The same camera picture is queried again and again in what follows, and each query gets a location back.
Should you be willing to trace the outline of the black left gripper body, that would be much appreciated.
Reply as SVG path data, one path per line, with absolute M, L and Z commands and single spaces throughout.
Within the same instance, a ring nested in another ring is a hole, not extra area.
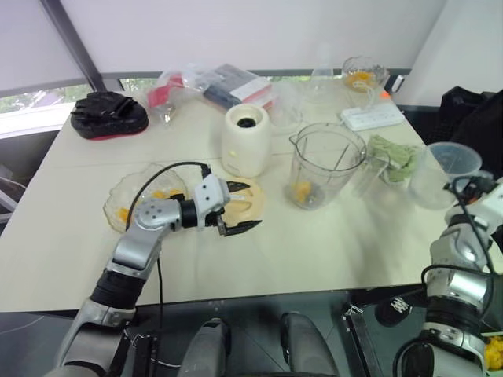
M 206 227 L 215 227 L 220 236 L 227 236 L 227 225 L 222 219 L 224 210 L 217 210 L 208 213 L 205 217 Z

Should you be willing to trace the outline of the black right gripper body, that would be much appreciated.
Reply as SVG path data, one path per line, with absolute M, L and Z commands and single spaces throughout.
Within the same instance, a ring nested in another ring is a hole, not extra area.
M 480 171 L 478 174 L 470 177 L 469 185 L 474 189 L 494 189 L 496 181 L 491 173 Z

